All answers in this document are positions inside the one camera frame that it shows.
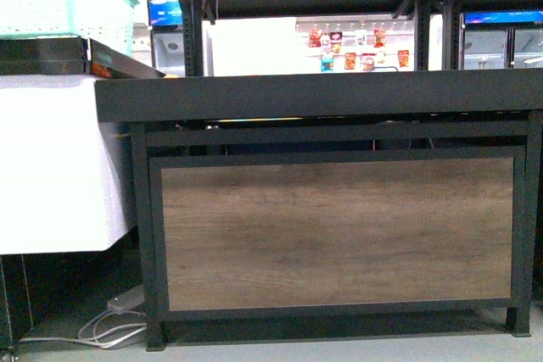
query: blue sign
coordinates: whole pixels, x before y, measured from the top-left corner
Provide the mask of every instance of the blue sign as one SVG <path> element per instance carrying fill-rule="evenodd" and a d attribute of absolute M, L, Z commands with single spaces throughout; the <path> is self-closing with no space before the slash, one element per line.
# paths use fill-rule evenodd
<path fill-rule="evenodd" d="M 543 22 L 543 10 L 525 12 L 468 13 L 467 25 L 488 25 L 499 23 L 534 23 Z"/>
<path fill-rule="evenodd" d="M 149 25 L 181 25 L 182 13 L 178 0 L 149 0 Z"/>

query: snack package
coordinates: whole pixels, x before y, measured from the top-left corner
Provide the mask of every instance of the snack package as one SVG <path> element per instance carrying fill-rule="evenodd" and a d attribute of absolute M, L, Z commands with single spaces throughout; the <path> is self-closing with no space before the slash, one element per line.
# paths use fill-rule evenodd
<path fill-rule="evenodd" d="M 409 50 L 398 51 L 398 62 L 400 63 L 400 68 L 409 66 Z"/>
<path fill-rule="evenodd" d="M 343 32 L 334 31 L 330 33 L 330 42 L 332 43 L 332 52 L 339 54 L 341 52 L 341 42 L 343 41 Z"/>
<path fill-rule="evenodd" d="M 330 47 L 330 36 L 328 34 L 323 34 L 321 37 L 321 45 L 323 47 Z"/>
<path fill-rule="evenodd" d="M 321 37 L 322 37 L 322 30 L 318 30 L 317 28 L 314 28 L 309 33 L 309 47 L 320 47 L 321 46 Z"/>
<path fill-rule="evenodd" d="M 387 54 L 384 51 L 384 48 L 383 47 L 378 48 L 377 49 L 377 56 L 376 56 L 376 59 L 375 59 L 376 64 L 384 64 L 386 62 L 386 60 L 387 60 Z"/>
<path fill-rule="evenodd" d="M 377 53 L 363 53 L 361 55 L 362 71 L 371 71 L 375 67 Z"/>
<path fill-rule="evenodd" d="M 367 30 L 356 30 L 355 38 L 357 46 L 365 46 L 367 44 Z"/>
<path fill-rule="evenodd" d="M 373 43 L 374 47 L 384 47 L 387 43 L 387 33 L 383 29 L 375 29 L 373 31 L 375 35 L 375 42 Z"/>
<path fill-rule="evenodd" d="M 354 70 L 356 68 L 356 53 L 345 53 L 345 69 Z"/>
<path fill-rule="evenodd" d="M 333 72 L 333 53 L 324 53 L 321 56 L 321 72 Z"/>

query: teal plastic basket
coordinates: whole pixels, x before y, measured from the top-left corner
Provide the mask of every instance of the teal plastic basket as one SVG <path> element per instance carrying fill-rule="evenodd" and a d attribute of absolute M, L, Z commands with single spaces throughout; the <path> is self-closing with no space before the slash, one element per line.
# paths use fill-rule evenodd
<path fill-rule="evenodd" d="M 132 50 L 137 0 L 0 0 L 0 38 L 84 36 Z"/>

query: glass door refrigerator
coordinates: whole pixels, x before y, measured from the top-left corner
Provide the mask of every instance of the glass door refrigerator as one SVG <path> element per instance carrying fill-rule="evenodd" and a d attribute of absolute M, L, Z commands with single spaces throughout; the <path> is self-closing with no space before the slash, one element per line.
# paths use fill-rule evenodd
<path fill-rule="evenodd" d="M 182 12 L 178 0 L 148 0 L 153 67 L 185 76 Z"/>
<path fill-rule="evenodd" d="M 543 11 L 464 16 L 463 69 L 543 67 Z"/>

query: wood grain panel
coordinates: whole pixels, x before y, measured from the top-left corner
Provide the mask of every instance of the wood grain panel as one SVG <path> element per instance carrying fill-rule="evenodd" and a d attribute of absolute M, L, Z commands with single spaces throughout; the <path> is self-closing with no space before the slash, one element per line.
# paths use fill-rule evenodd
<path fill-rule="evenodd" d="M 170 310 L 509 298 L 512 169 L 163 169 Z"/>

